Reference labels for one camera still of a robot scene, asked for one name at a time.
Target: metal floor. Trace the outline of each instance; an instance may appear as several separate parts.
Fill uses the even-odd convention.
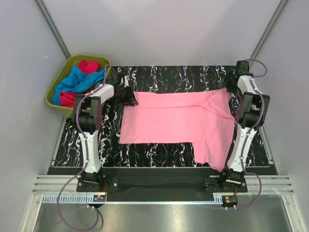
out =
[[[239,196],[245,205],[255,196]],[[83,206],[62,204],[63,216]],[[99,208],[104,225],[97,232],[291,232],[283,200],[280,196],[262,195],[251,207],[225,211],[218,205],[149,205],[106,204]],[[90,209],[73,214],[67,222],[78,228],[88,228],[96,220]],[[56,204],[43,203],[35,232],[71,232],[60,221]]]

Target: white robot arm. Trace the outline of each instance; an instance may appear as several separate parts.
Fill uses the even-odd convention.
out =
[[[243,162],[243,166],[245,167],[253,137],[258,128],[263,125],[269,105],[270,97],[262,94],[252,77],[253,74],[249,73],[249,62],[241,60],[237,62],[235,71],[230,73],[225,81],[225,86],[228,91],[233,92],[239,88],[242,92],[241,102],[235,118],[238,124],[236,141],[231,157],[227,162],[227,168],[221,175],[221,182],[223,185],[225,184],[229,187],[239,187],[243,183],[244,171],[241,162]],[[256,91],[260,92],[264,99],[263,111],[261,109],[260,95]],[[260,122],[253,130],[250,130],[258,122],[261,114],[262,118]]]
[[[86,138],[79,133],[83,149],[83,168],[82,181],[98,184],[102,186],[102,168],[98,155],[98,131],[102,124],[101,104],[112,97],[116,97],[124,105],[138,104],[132,88],[128,84],[127,77],[122,76],[117,72],[112,72],[110,80],[106,84],[101,84],[93,93],[82,103],[82,109],[90,112],[83,112],[82,109],[78,112],[77,106],[84,97],[84,95],[77,95],[74,102],[72,122],[76,125],[76,115],[78,114],[79,125],[83,130]],[[86,149],[88,149],[88,159],[86,156]]]

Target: green basket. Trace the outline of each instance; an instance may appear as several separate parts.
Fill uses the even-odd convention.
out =
[[[106,64],[111,65],[111,62],[103,57],[94,57],[94,56],[87,56],[87,55],[77,55],[77,56],[73,56],[70,57],[67,62],[65,63],[65,65],[63,66],[63,68],[61,69],[60,73],[58,74],[57,78],[55,79],[55,81],[53,82],[52,86],[50,87],[50,89],[48,90],[46,96],[45,96],[45,101],[48,105],[50,105],[51,107],[55,108],[57,111],[59,111],[64,117],[67,118],[72,118],[73,115],[73,108],[69,108],[69,107],[64,107],[64,106],[60,106],[60,105],[53,105],[52,104],[52,100],[53,100],[53,95],[55,92],[55,87],[66,77],[69,76],[69,74],[71,73],[71,70],[73,68],[73,66],[77,66],[79,64],[79,62],[81,62],[82,60],[86,60],[87,62],[91,62],[91,61],[96,61],[99,62],[99,70],[104,69]],[[110,68],[107,71],[107,79],[109,78],[111,72],[110,72]]]

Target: cable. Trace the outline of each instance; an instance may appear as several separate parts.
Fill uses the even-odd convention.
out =
[[[265,75],[267,74],[267,72],[268,72],[266,65],[265,65],[264,63],[262,63],[261,61],[259,61],[259,60],[256,60],[256,59],[245,59],[244,61],[256,61],[256,62],[260,63],[260,64],[265,68],[265,73],[264,73],[264,74],[258,75],[258,76],[253,76],[253,77],[249,80],[249,81],[250,81],[250,84],[251,84],[251,86],[252,86],[252,88],[254,89],[254,91],[255,91],[255,92],[260,96],[260,98],[261,98],[261,114],[260,114],[258,120],[256,121],[256,123],[249,129],[249,131],[248,131],[248,133],[247,133],[247,135],[246,135],[245,141],[244,141],[244,143],[243,143],[243,146],[242,146],[242,149],[241,149],[241,155],[240,155],[241,167],[242,167],[242,169],[243,169],[243,172],[244,172],[246,175],[254,175],[254,176],[256,176],[256,178],[257,178],[258,181],[259,181],[260,188],[259,188],[259,192],[258,192],[256,198],[255,198],[251,203],[249,203],[249,204],[247,204],[247,205],[244,205],[244,206],[239,206],[239,207],[237,207],[237,209],[244,209],[244,208],[247,208],[247,207],[250,207],[251,205],[253,205],[253,204],[259,199],[259,197],[260,197],[260,195],[261,195],[261,191],[262,191],[262,181],[261,181],[261,178],[260,178],[257,174],[255,174],[255,173],[249,173],[249,172],[247,172],[242,160],[243,160],[243,155],[244,155],[244,149],[245,149],[247,140],[249,139],[250,132],[261,122],[262,117],[263,117],[263,114],[264,114],[264,107],[265,107],[264,98],[263,98],[262,94],[260,93],[260,91],[258,91],[258,90],[255,88],[254,83],[253,83],[253,79],[255,79],[255,78],[257,78],[257,77],[265,76]]]
[[[90,93],[88,93],[88,94],[86,94],[86,95],[83,96],[83,98],[81,99],[81,101],[78,103],[77,112],[80,111],[80,109],[81,109],[81,107],[82,107],[82,103],[84,102],[84,100],[85,100],[87,97],[91,96],[92,94],[95,94],[96,92],[98,92],[99,90],[101,90],[101,89],[104,87],[105,82],[106,82],[106,77],[107,77],[107,67],[110,67],[110,68],[114,71],[114,69],[113,69],[109,64],[106,64],[106,65],[105,65],[105,67],[104,67],[104,75],[105,75],[105,77],[104,77],[104,80],[103,80],[102,85],[100,85],[100,86],[99,86],[98,88],[96,88],[95,90],[93,90],[93,91],[91,91]],[[80,133],[82,134],[82,136],[84,137],[84,140],[87,141],[87,136],[86,136],[86,134],[83,132],[83,130],[82,130],[80,124],[79,124],[78,114],[76,114],[76,126],[77,126],[79,132],[80,132]],[[60,192],[59,192],[59,194],[58,194],[58,198],[57,198],[57,210],[58,210],[58,213],[59,213],[59,216],[60,216],[62,222],[63,222],[67,227],[69,227],[70,229],[73,229],[73,230],[76,230],[76,231],[82,231],[82,232],[90,231],[90,230],[92,230],[93,228],[95,228],[95,226],[96,226],[97,223],[98,223],[100,211],[99,211],[98,209],[96,209],[95,207],[92,207],[92,209],[94,209],[94,210],[96,211],[96,213],[97,213],[97,220],[96,220],[95,224],[94,224],[93,226],[89,227],[88,229],[79,229],[79,228],[73,227],[73,226],[71,226],[69,223],[67,223],[67,221],[65,220],[65,218],[62,216],[61,211],[60,211],[59,200],[60,200],[60,196],[61,196],[63,190],[65,189],[65,187],[66,187],[73,179],[75,179],[77,176],[79,176],[80,174],[82,174],[83,171],[87,168],[87,166],[88,166],[88,161],[89,161],[89,148],[88,148],[88,143],[87,143],[87,142],[85,142],[85,149],[86,149],[86,161],[85,161],[86,164],[85,164],[85,167],[83,167],[82,170],[81,170],[78,174],[76,174],[75,176],[73,176],[70,180],[68,180],[67,183],[64,184],[64,186],[63,186],[62,189],[60,190]]]

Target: pink towel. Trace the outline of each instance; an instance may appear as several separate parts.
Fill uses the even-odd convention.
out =
[[[121,144],[191,142],[196,163],[207,162],[218,171],[224,168],[234,132],[226,88],[134,94],[139,105],[125,107]]]

